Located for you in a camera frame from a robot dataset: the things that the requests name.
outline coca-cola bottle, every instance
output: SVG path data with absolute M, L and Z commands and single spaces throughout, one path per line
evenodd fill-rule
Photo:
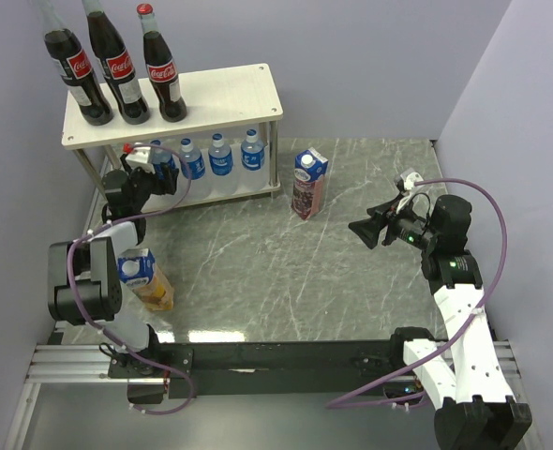
M 181 97 L 179 74 L 164 37 L 157 29 L 154 9 L 148 3 L 137 6 L 143 28 L 143 55 L 149 80 L 160 101 L 160 113 L 168 122 L 178 122 L 187 115 L 187 105 Z
M 118 103 L 125 122 L 137 125 L 149 119 L 149 109 L 139 87 L 135 67 L 125 43 L 98 0 L 82 0 L 87 14 L 91 48 Z
M 112 120 L 112 108 L 99 89 L 96 73 L 81 43 L 54 12 L 49 0 L 37 0 L 35 5 L 45 46 L 82 116 L 91 125 L 107 124 Z

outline wall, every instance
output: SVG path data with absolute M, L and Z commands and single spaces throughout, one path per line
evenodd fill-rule
M 0 2 L 0 448 L 36 342 L 46 338 L 47 247 L 81 230 L 93 193 L 60 146 L 66 88 L 26 2 Z
M 81 2 L 56 3 L 88 41 Z M 144 76 L 140 1 L 101 3 Z M 179 70 L 271 66 L 283 136 L 437 139 L 510 0 L 152 3 Z
M 553 449 L 553 0 L 514 0 L 437 145 L 443 173 L 490 189 L 508 222 L 506 269 L 489 312 L 509 338 L 546 448 Z M 491 279 L 491 208 L 474 200 L 471 249 Z

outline red coca-cola label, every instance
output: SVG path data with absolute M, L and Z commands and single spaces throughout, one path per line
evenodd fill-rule
M 77 80 L 82 77 L 86 77 L 89 73 L 91 73 L 91 63 L 89 62 L 89 58 L 87 58 L 85 50 L 81 49 L 81 51 L 74 56 L 67 58 L 67 61 L 70 64 L 72 73 L 74 73 Z
M 108 69 L 115 80 L 125 78 L 135 71 L 126 49 L 115 58 L 108 58 L 106 64 L 108 64 Z
M 165 83 L 176 78 L 176 66 L 174 61 L 170 60 L 164 66 L 147 65 L 149 79 L 154 83 Z

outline shelf top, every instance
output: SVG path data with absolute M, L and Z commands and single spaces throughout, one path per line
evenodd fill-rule
M 151 117 L 140 125 L 129 125 L 123 120 L 106 83 L 100 86 L 112 106 L 114 118 L 100 127 L 89 125 L 82 118 L 79 105 L 68 93 L 62 145 L 67 150 L 77 150 L 258 124 L 283 117 L 277 88 L 267 64 L 180 73 L 179 81 L 187 104 L 187 117 L 176 123 L 162 119 L 156 93 L 147 78 L 139 79 L 139 83 Z

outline gray marble table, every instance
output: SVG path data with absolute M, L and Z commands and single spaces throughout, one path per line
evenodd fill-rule
M 309 146 L 330 166 L 321 211 L 303 221 L 291 210 L 293 160 Z M 174 309 L 149 312 L 125 286 L 123 308 L 165 342 L 387 339 L 408 325 L 444 338 L 418 250 L 401 242 L 369 250 L 348 229 L 396 195 L 396 174 L 413 167 L 425 179 L 441 176 L 430 142 L 281 139 L 279 151 L 282 189 L 272 197 L 148 220 L 142 246 L 174 286 Z M 442 193 L 444 186 L 431 188 L 434 197 Z M 63 342 L 99 339 L 69 326 Z

